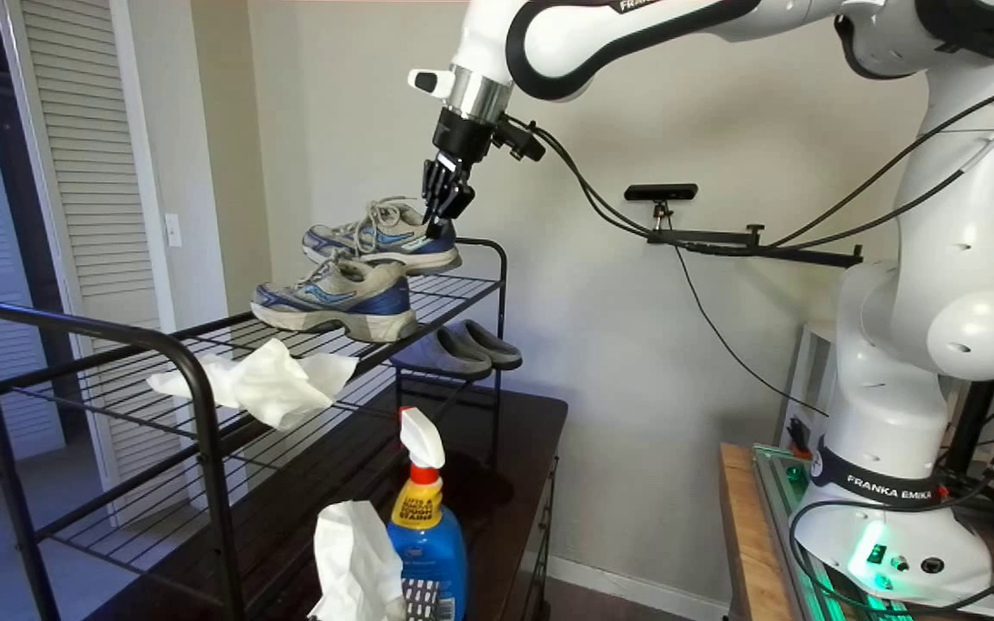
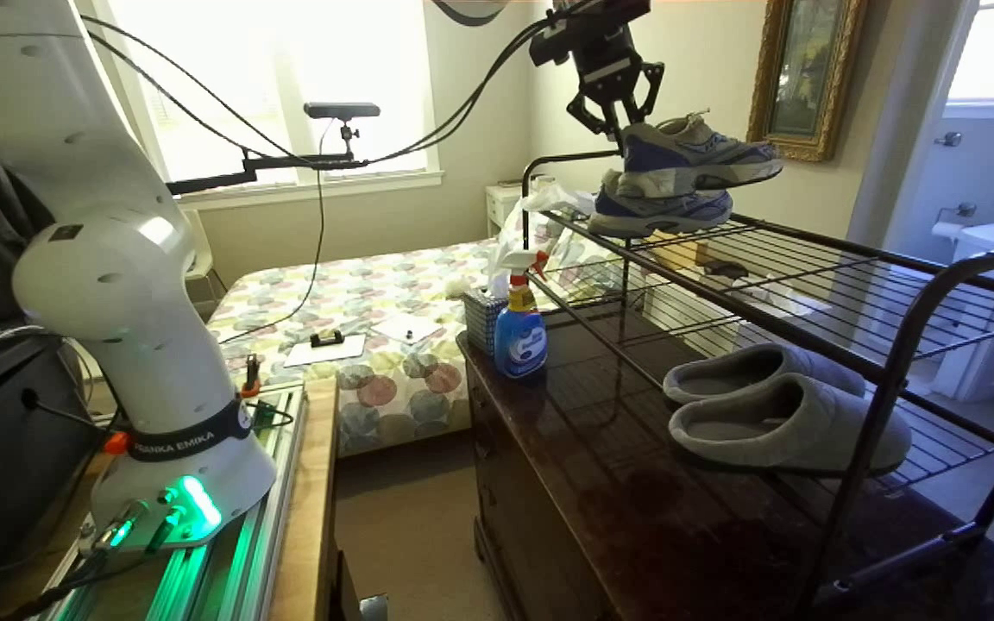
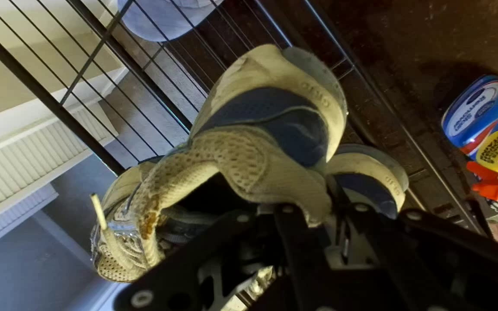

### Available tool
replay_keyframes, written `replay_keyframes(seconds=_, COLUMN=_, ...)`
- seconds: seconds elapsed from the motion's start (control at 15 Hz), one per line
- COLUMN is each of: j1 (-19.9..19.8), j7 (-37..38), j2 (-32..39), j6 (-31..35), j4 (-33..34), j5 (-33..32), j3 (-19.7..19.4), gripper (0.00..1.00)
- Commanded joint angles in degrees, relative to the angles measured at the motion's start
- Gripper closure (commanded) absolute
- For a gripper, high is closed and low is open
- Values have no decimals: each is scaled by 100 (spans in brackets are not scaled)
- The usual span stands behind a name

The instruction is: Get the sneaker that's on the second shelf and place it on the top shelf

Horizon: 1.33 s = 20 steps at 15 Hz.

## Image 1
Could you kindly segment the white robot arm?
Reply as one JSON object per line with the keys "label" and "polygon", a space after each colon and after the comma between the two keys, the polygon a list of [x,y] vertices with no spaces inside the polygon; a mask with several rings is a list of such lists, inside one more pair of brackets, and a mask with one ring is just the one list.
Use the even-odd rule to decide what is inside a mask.
{"label": "white robot arm", "polygon": [[747,41],[833,20],[868,79],[929,79],[886,219],[892,262],[860,262],[835,305],[835,395],[789,540],[875,607],[994,618],[994,569],[940,497],[948,379],[994,379],[994,0],[471,0],[448,65],[408,81],[443,104],[426,219],[458,218],[486,148],[535,130],[513,94],[565,100],[609,61],[685,34]]}

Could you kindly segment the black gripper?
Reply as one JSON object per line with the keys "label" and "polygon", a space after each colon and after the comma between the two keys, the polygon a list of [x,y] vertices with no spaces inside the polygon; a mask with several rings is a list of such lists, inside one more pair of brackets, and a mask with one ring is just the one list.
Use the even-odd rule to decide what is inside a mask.
{"label": "black gripper", "polygon": [[434,154],[421,168],[426,226],[443,234],[478,198],[471,168],[486,154],[493,126],[486,119],[466,119],[457,110],[443,110],[434,119]]}

